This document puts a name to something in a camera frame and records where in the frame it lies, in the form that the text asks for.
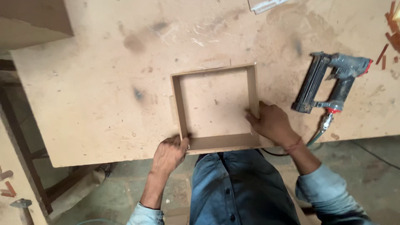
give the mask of hammer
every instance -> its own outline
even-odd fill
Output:
[[[20,208],[20,218],[23,225],[34,225],[28,206],[32,205],[31,200],[20,199],[10,204],[12,207]]]

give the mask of person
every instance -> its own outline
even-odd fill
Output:
[[[296,196],[312,204],[322,224],[372,224],[346,191],[346,182],[323,165],[293,131],[287,114],[260,101],[260,118],[246,119],[260,135],[279,144],[293,159],[300,176]],[[189,139],[160,143],[142,198],[128,225],[163,225],[160,210],[165,184],[183,162]],[[190,224],[300,224],[279,172],[257,149],[199,156],[192,177]]]

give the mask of pneumatic nail gun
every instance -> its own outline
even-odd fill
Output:
[[[328,129],[333,121],[333,114],[343,111],[344,102],[354,80],[368,73],[372,60],[363,57],[352,57],[341,53],[330,55],[324,52],[314,52],[311,55],[314,57],[314,60],[292,109],[301,113],[311,113],[313,107],[323,107],[327,110],[327,114],[322,119],[320,132],[314,138],[314,142]],[[327,102],[316,102],[314,101],[315,95],[328,67],[333,68],[328,80],[336,78],[336,85]]]

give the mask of wooden square frame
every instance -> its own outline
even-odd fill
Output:
[[[190,72],[175,73],[171,75],[172,91],[174,93],[176,115],[178,117],[178,129],[181,139],[188,136],[188,128],[186,125],[185,109],[183,104],[182,89],[180,86],[180,78],[186,75],[218,73],[218,72],[236,72],[246,70],[247,85],[249,91],[249,108],[250,111],[258,117],[258,97],[257,97],[257,69],[256,62],[242,64],[237,66],[226,66],[212,68],[206,70],[196,70]],[[190,148],[188,155],[213,153],[220,151],[253,149],[260,146],[260,137],[251,127],[250,133],[236,135],[221,135],[212,137],[199,137],[190,139]]]

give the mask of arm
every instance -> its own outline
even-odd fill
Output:
[[[369,219],[347,192],[346,181],[322,165],[310,152],[291,128],[289,118],[281,108],[260,101],[260,119],[251,113],[246,118],[255,131],[282,146],[291,156],[300,173],[296,195],[312,204],[323,224],[345,221],[360,221],[362,224]]]
[[[153,165],[147,176],[142,198],[128,221],[128,225],[163,225],[161,209],[162,194],[168,177],[183,162],[189,139],[182,142],[179,136],[162,141],[154,154]]]

